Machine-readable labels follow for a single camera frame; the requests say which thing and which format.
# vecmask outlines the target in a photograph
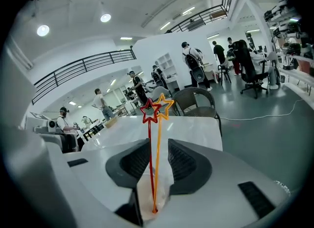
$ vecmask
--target gray floor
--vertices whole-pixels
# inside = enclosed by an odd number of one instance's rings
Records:
[[[240,76],[230,72],[232,83],[211,83],[217,112],[221,118],[248,119],[264,115],[288,114],[301,98],[289,88],[259,93],[239,92],[244,87]],[[207,102],[199,98],[200,104]],[[251,121],[222,120],[223,150],[241,158],[290,190],[302,186],[314,153],[314,110],[306,102],[296,103],[289,116],[266,117]]]

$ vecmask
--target round ceiling light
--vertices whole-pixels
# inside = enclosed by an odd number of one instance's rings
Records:
[[[37,29],[37,34],[39,36],[45,36],[49,33],[49,27],[47,25],[41,25],[38,29]]]
[[[109,15],[109,14],[104,14],[104,15],[102,15],[102,16],[100,17],[100,20],[101,20],[102,22],[108,22],[108,21],[110,21],[110,19],[111,19],[111,15]]]

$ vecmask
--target yellow straw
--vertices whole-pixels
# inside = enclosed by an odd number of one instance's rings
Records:
[[[156,156],[156,170],[155,170],[155,191],[154,191],[154,208],[153,213],[157,213],[156,209],[156,198],[157,198],[157,187],[158,187],[158,169],[159,169],[159,150],[161,140],[161,117],[159,118],[158,124],[158,141],[157,141],[157,156]]]

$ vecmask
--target red straw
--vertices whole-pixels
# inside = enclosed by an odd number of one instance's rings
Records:
[[[153,161],[152,161],[152,135],[151,135],[151,120],[148,120],[148,138],[150,144],[150,155],[149,155],[149,170],[151,173],[151,185],[152,185],[152,194],[154,200],[154,179],[153,179]]]

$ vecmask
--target black cap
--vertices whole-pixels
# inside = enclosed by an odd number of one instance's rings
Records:
[[[182,44],[181,44],[182,48],[184,48],[186,45],[189,46],[189,44],[187,42],[182,42]]]
[[[66,107],[62,107],[62,108],[60,108],[60,112],[64,112],[64,113],[66,113],[67,112],[67,108]]]

